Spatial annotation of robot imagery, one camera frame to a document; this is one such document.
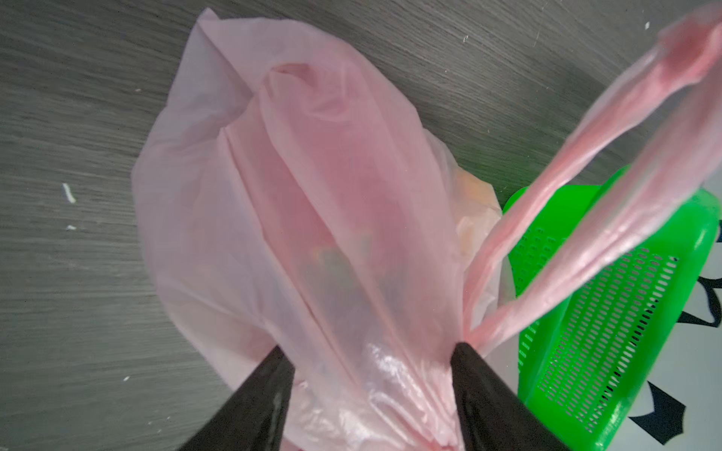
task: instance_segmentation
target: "black pattern shape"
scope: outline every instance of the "black pattern shape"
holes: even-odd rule
[[[698,318],[687,312],[682,312],[677,320],[678,323],[706,325],[711,328],[720,327],[722,323],[722,307],[720,306],[720,300],[715,293],[715,288],[722,288],[722,279],[706,279],[704,277],[697,278],[697,281],[702,284],[707,294],[707,304],[712,314],[712,322],[704,321],[702,318]]]
[[[631,416],[630,420],[644,429],[657,442],[664,445],[670,439],[684,432],[682,422],[686,406],[652,382],[647,381],[647,383],[652,391],[654,411],[642,416]]]

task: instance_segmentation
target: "wood grain surface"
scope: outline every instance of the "wood grain surface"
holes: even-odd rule
[[[3,0],[0,450],[169,450],[230,394],[155,299],[129,180],[204,7],[299,19],[353,44],[504,202],[656,32],[698,4]],[[606,180],[663,116],[578,181]]]

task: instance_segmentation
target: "black pointed object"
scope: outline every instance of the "black pointed object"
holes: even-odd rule
[[[294,372],[276,346],[179,451],[278,451]]]
[[[456,345],[451,374],[466,451],[569,450],[467,343]]]
[[[697,281],[702,285],[702,287],[704,287],[705,293],[707,294],[707,306],[712,314],[712,322],[705,321],[702,318],[698,318],[687,312],[682,312],[677,322],[718,328],[722,323],[722,307],[720,306],[720,300],[717,297],[717,293],[715,293],[715,288],[722,288],[722,279],[706,279],[704,277],[698,277]]]
[[[644,429],[657,442],[664,445],[684,432],[682,425],[686,406],[652,382],[647,381],[647,383],[652,391],[654,410],[646,415],[631,416],[630,420]]]

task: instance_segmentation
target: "white speck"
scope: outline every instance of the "white speck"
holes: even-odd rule
[[[77,200],[73,197],[73,193],[70,191],[70,185],[63,183],[63,189],[65,190],[65,197],[68,199],[68,202],[76,203]]]

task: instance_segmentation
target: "crumpled plastic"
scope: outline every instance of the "crumpled plastic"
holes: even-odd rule
[[[206,10],[133,170],[158,296],[231,387],[281,346],[296,366],[285,449],[460,450],[456,343],[488,354],[653,233],[722,159],[721,23],[713,5],[663,31],[502,218],[350,45]],[[697,83],[511,302],[504,258],[554,191]]]
[[[354,48],[206,10],[133,190],[158,296],[225,382],[276,344],[296,366],[286,438],[460,445],[449,359],[466,267],[501,210]],[[492,279],[474,323],[497,307]]]

